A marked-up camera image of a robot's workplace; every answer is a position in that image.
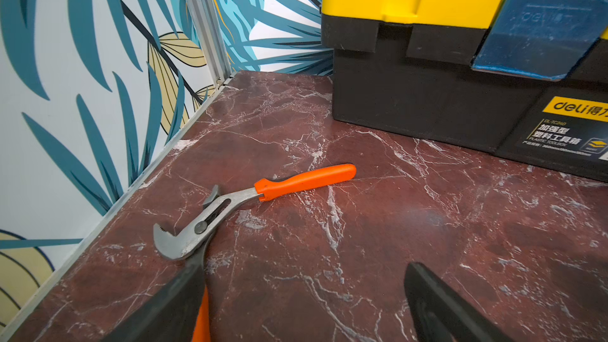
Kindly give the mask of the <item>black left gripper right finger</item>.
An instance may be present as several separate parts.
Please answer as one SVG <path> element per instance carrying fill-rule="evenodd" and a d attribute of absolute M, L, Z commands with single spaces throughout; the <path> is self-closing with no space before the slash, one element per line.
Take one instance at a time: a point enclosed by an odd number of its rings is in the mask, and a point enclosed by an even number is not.
<path fill-rule="evenodd" d="M 408 263 L 404 288 L 419 341 L 511 340 L 424 264 Z"/>

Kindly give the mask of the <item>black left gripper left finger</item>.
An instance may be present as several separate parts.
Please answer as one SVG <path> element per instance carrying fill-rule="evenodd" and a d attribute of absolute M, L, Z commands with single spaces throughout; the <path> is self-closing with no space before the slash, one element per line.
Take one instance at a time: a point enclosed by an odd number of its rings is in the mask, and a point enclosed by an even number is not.
<path fill-rule="evenodd" d="M 104 341 L 210 341 L 207 239 L 188 264 Z"/>

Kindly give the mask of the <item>yellow black plastic toolbox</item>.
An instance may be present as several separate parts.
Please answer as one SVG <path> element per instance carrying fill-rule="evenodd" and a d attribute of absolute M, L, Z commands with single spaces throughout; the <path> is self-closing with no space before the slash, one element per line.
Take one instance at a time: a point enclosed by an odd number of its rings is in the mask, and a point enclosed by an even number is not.
<path fill-rule="evenodd" d="M 607 0 L 322 0 L 335 119 L 607 179 Z"/>

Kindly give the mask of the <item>orange handled water pump pliers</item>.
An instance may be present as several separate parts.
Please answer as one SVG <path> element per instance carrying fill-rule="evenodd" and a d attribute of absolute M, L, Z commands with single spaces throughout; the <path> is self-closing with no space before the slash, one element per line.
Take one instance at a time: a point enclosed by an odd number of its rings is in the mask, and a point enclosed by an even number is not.
<path fill-rule="evenodd" d="M 251 200 L 271 201 L 287 194 L 338 184 L 353 179 L 355 175 L 356 167 L 353 164 L 341 164 L 298 174 L 282 181 L 261 179 L 253 188 L 224 195 L 220 195 L 219 188 L 215 187 L 202 213 L 179 234 L 171 234 L 160 225 L 154 225 L 155 247 L 160 255 L 171 261 L 189 260 L 207 239 L 213 239 L 221 222 L 242 204 Z"/>

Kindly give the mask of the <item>left aluminium corner post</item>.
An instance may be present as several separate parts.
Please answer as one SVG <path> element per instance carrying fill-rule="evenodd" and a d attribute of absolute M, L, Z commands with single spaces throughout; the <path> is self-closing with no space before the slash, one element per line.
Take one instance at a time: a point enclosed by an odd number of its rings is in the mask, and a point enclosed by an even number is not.
<path fill-rule="evenodd" d="M 232 76 L 231 63 L 223 42 L 219 17 L 213 0 L 186 0 L 212 77 L 218 85 Z"/>

